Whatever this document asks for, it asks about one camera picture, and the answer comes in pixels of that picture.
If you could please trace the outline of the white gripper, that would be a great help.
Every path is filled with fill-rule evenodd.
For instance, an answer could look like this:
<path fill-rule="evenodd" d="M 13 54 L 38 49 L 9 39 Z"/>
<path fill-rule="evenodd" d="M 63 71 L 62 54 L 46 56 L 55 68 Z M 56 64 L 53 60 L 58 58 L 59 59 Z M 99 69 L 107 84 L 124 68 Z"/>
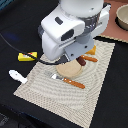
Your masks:
<path fill-rule="evenodd" d="M 107 27 L 110 7 L 102 8 L 97 14 L 87 17 L 74 16 L 57 6 L 38 27 L 42 49 L 48 62 L 58 65 L 70 62 L 94 46 L 93 38 Z"/>

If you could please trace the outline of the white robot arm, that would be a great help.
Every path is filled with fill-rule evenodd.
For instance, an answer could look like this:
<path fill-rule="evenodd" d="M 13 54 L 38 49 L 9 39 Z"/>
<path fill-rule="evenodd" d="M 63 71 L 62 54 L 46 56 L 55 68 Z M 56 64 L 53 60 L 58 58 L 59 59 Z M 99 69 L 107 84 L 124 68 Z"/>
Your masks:
<path fill-rule="evenodd" d="M 70 62 L 94 47 L 103 33 L 111 5 L 104 0 L 59 0 L 38 28 L 47 65 Z"/>

